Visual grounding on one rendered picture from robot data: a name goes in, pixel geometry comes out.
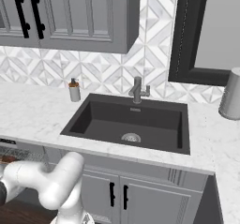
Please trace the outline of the grey soap dispenser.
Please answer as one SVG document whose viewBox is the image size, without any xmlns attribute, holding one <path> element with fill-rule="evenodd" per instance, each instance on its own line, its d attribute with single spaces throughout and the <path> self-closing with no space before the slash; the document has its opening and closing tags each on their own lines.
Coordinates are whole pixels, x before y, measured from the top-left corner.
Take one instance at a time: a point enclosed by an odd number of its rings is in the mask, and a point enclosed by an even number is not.
<svg viewBox="0 0 240 224">
<path fill-rule="evenodd" d="M 68 84 L 70 99 L 72 102 L 78 102 L 81 100 L 80 85 L 78 79 L 72 78 Z"/>
</svg>

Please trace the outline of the grey base cupboard door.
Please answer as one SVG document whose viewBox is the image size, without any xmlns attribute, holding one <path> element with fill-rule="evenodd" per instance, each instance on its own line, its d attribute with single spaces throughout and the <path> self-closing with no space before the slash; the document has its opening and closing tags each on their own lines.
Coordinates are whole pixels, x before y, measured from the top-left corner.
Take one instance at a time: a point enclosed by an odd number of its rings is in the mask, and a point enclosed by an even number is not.
<svg viewBox="0 0 240 224">
<path fill-rule="evenodd" d="M 123 208 L 123 187 L 127 190 L 127 210 Z M 193 224 L 201 191 L 120 177 L 121 224 Z"/>
<path fill-rule="evenodd" d="M 114 183 L 114 207 L 110 202 L 110 182 Z M 96 224 L 120 224 L 117 175 L 85 170 L 82 176 L 82 201 L 84 209 Z"/>
</svg>

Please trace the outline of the grey wall cupboard door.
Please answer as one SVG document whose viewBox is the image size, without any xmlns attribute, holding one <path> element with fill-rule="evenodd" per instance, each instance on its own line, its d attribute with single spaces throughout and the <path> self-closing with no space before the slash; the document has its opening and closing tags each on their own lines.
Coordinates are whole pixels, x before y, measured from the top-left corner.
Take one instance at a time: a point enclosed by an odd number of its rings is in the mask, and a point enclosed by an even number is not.
<svg viewBox="0 0 240 224">
<path fill-rule="evenodd" d="M 15 0 L 0 0 L 0 46 L 38 47 L 38 31 L 31 0 L 24 0 L 22 10 L 31 27 L 29 38 L 23 36 Z"/>
<path fill-rule="evenodd" d="M 140 0 L 39 0 L 42 49 L 129 52 L 139 36 Z"/>
</svg>

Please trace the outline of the black window frame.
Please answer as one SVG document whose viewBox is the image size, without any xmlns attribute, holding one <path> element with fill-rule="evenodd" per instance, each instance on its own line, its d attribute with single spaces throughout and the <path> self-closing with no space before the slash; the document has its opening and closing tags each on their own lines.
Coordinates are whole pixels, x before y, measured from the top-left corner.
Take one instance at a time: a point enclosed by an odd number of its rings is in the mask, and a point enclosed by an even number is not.
<svg viewBox="0 0 240 224">
<path fill-rule="evenodd" d="M 195 67 L 206 0 L 177 0 L 169 82 L 225 86 L 229 70 Z"/>
</svg>

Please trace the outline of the grey metal tap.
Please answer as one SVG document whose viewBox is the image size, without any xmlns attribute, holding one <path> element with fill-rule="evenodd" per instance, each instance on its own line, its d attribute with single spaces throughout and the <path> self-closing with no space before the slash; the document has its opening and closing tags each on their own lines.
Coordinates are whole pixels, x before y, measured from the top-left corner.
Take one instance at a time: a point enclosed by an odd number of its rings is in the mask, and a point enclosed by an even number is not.
<svg viewBox="0 0 240 224">
<path fill-rule="evenodd" d="M 135 104 L 140 104 L 142 102 L 141 97 L 150 96 L 150 86 L 147 85 L 146 89 L 142 90 L 142 78 L 137 76 L 134 78 L 134 85 L 129 90 L 128 94 L 133 97 L 133 102 Z"/>
</svg>

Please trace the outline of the dark grey sink basin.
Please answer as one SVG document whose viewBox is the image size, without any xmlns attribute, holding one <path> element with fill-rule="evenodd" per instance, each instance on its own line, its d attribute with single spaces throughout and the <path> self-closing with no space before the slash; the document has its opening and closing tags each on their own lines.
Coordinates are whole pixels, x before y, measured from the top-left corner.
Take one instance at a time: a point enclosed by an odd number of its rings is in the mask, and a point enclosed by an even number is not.
<svg viewBox="0 0 240 224">
<path fill-rule="evenodd" d="M 188 155 L 188 106 L 183 103 L 89 94 L 63 135 Z"/>
</svg>

